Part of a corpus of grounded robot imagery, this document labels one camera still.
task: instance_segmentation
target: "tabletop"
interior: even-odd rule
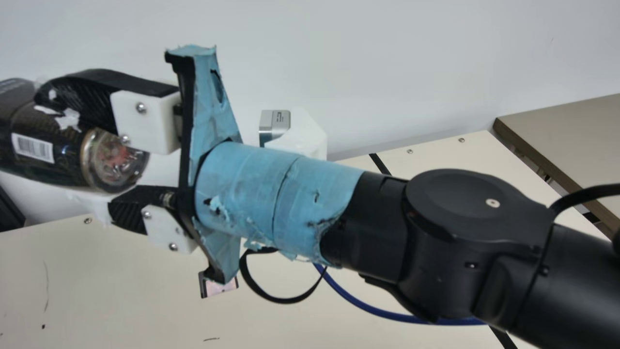
[[[544,204],[559,197],[486,131],[378,155],[402,178],[462,168],[498,176]],[[368,156],[340,162],[377,171]],[[259,298],[241,278],[239,289],[200,299],[197,275],[206,266],[200,249],[191,255],[161,250],[143,235],[87,224],[89,217],[0,233],[0,348],[501,348],[487,326],[380,319],[325,283],[293,305]],[[557,221],[603,236],[573,209]],[[318,278],[312,265],[277,254],[251,256],[248,264],[255,280],[279,297],[301,294]],[[405,313],[356,273],[330,273],[361,300]]]

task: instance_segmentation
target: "blue cable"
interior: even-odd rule
[[[323,267],[321,265],[318,265],[316,263],[313,263],[314,267],[318,270],[319,273],[323,272]],[[389,312],[383,309],[379,309],[379,308],[375,308],[367,303],[362,302],[361,300],[357,299],[356,297],[354,297],[352,294],[350,294],[349,292],[346,292],[346,290],[344,290],[344,288],[340,287],[340,285],[334,280],[332,279],[331,275],[327,272],[325,272],[325,275],[323,275],[323,278],[325,279],[325,281],[327,281],[327,284],[329,284],[329,286],[332,286],[332,288],[334,289],[334,291],[336,291],[339,295],[341,295],[344,299],[346,299],[349,303],[353,304],[354,306],[360,308],[361,310],[365,311],[365,312],[369,312],[370,314],[373,315],[377,315],[378,317],[382,317],[384,319],[389,319],[389,320],[394,320],[394,321],[399,321],[399,322],[408,322],[410,324],[422,324],[422,325],[448,325],[448,326],[455,326],[455,325],[485,325],[484,322],[474,319],[474,318],[468,318],[468,319],[440,319],[436,324],[431,324],[428,323],[422,319],[419,319],[418,317],[412,316],[412,315],[405,315],[405,314],[398,314],[396,312]]]

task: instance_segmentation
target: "blue painter's tape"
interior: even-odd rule
[[[226,142],[209,153],[195,205],[206,228],[329,265],[319,242],[347,207],[362,170]],[[238,269],[225,270],[226,279]]]
[[[216,48],[187,45],[168,53],[194,60],[196,80],[188,172],[188,184],[192,186],[200,158],[224,140],[241,143],[241,134],[221,81]]]
[[[193,186],[200,158],[204,154],[225,140],[242,140],[221,81],[215,47],[188,45],[169,50],[168,53],[189,57],[194,62],[193,129],[187,178],[188,185]],[[240,238],[205,227],[196,217],[192,217],[192,220],[212,266],[223,270],[226,282],[230,281],[239,268]]]
[[[275,245],[329,265],[319,242],[347,208],[362,170],[302,156],[282,182],[273,215]]]

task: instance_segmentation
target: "barcode label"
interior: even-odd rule
[[[11,134],[11,140],[16,154],[54,163],[54,146],[50,142],[18,134]]]

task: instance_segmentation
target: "mark on table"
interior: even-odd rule
[[[47,270],[47,263],[45,263],[45,261],[43,261],[43,266],[45,267],[45,293],[47,294],[47,300],[45,301],[45,308],[43,308],[43,312],[46,312],[47,306],[50,305],[50,274]]]

